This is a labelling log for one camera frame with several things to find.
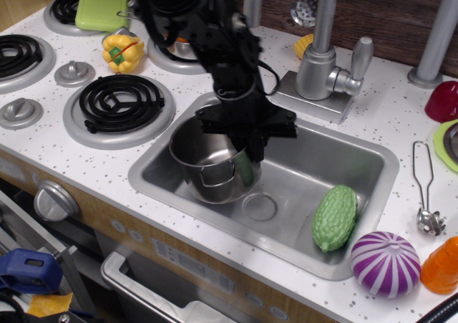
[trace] black coil burner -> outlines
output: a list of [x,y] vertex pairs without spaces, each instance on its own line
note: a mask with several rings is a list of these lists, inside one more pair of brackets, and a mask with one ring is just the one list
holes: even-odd
[[0,37],[0,79],[33,69],[43,60],[39,43],[25,35]]
[[54,17],[62,24],[75,24],[79,0],[55,0],[51,6]]
[[91,133],[127,132],[156,119],[164,98],[147,79],[130,74],[100,77],[79,96],[79,106]]

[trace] toy bell pepper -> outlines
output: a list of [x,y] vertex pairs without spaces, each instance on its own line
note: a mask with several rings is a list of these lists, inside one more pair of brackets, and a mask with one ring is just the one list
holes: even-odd
[[110,35],[103,41],[103,59],[114,72],[128,74],[135,69],[145,54],[144,45],[138,37]]

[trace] yellow toy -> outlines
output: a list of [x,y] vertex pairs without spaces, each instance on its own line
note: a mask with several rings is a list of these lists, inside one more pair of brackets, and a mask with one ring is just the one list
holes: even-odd
[[114,72],[129,74],[145,54],[144,46],[138,37],[113,34],[103,41],[103,59]]
[[293,46],[294,52],[299,59],[302,59],[303,53],[306,51],[306,48],[309,44],[313,42],[313,34],[308,34],[304,37],[301,37]]

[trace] pot handle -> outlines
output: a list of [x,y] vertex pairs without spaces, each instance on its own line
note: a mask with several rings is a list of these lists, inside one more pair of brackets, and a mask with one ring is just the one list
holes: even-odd
[[212,183],[212,184],[205,183],[205,179],[204,179],[204,175],[203,175],[203,172],[204,172],[205,168],[202,167],[202,169],[200,169],[200,173],[199,173],[200,182],[202,182],[202,185],[204,187],[206,187],[206,188],[215,188],[215,187],[220,187],[222,185],[225,185],[225,184],[231,182],[235,177],[235,163],[230,162],[230,164],[232,165],[232,175],[231,175],[231,177],[226,181],[223,181],[223,182],[220,182],[220,183]]

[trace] sink basin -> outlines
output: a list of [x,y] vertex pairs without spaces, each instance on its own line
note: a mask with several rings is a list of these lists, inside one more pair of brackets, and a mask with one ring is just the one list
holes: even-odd
[[[399,171],[396,156],[380,145],[297,120],[297,139],[268,141],[262,175],[246,197],[223,205],[203,203],[188,190],[168,143],[182,121],[217,103],[213,93],[194,101],[132,166],[132,187],[317,276],[351,277],[351,247],[376,230]],[[313,242],[313,215],[326,192],[339,184],[356,192],[358,221],[345,247],[323,253]]]

